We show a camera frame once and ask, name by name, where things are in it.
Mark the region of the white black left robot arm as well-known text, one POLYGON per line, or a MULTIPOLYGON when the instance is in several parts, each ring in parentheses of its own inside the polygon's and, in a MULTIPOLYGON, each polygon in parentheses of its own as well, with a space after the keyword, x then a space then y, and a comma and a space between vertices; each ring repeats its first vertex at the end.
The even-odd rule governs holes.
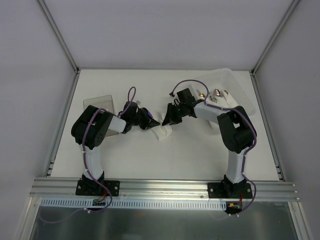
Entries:
POLYGON ((126 134, 135 126, 146 131, 160 126, 160 123, 146 108, 128 101, 117 115, 89 105, 73 124, 71 135, 83 154, 84 172, 80 183, 86 184, 93 195, 101 194, 105 188, 100 145, 107 131, 126 134))

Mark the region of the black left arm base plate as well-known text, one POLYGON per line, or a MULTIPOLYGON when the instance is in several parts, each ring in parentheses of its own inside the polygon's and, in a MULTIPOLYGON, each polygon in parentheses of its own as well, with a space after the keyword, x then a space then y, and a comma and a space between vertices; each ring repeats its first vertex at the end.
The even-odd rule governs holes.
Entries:
MULTIPOLYGON (((97 181, 103 184, 109 190, 112 197, 119 196, 120 181, 105 180, 104 175, 102 175, 97 181)), ((109 193, 104 187, 96 183, 94 180, 89 179, 84 174, 78 180, 75 190, 76 196, 103 196, 105 193, 107 196, 109 196, 109 193)))

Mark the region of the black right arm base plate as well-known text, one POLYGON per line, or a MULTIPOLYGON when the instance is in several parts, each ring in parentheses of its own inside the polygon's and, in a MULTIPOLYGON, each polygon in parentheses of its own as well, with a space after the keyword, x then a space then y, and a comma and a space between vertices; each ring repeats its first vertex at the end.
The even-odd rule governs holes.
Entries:
POLYGON ((247 182, 229 184, 226 182, 209 182, 207 184, 208 197, 210 199, 252 199, 253 191, 247 182))

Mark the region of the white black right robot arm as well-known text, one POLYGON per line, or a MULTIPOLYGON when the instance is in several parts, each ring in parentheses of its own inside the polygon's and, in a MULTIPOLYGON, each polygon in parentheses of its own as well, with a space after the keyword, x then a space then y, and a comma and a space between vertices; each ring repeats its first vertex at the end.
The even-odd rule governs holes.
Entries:
POLYGON ((247 183, 245 166, 247 153, 255 147, 257 132, 242 106, 223 108, 198 99, 186 88, 177 93, 178 102, 168 103, 162 122, 163 126, 176 125, 183 117, 193 117, 218 124, 220 135, 228 149, 227 171, 221 188, 224 193, 235 198, 247 183))

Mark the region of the white paper napkin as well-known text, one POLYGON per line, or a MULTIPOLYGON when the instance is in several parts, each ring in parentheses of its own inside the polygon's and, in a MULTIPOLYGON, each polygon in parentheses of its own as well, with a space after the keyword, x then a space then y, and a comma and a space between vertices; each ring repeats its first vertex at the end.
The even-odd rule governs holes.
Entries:
POLYGON ((153 127, 151 131, 153 132, 153 134, 155 135, 158 141, 163 141, 167 139, 173 133, 171 125, 162 126, 164 118, 165 118, 165 114, 161 112, 156 112, 154 115, 154 119, 158 121, 160 125, 153 127))

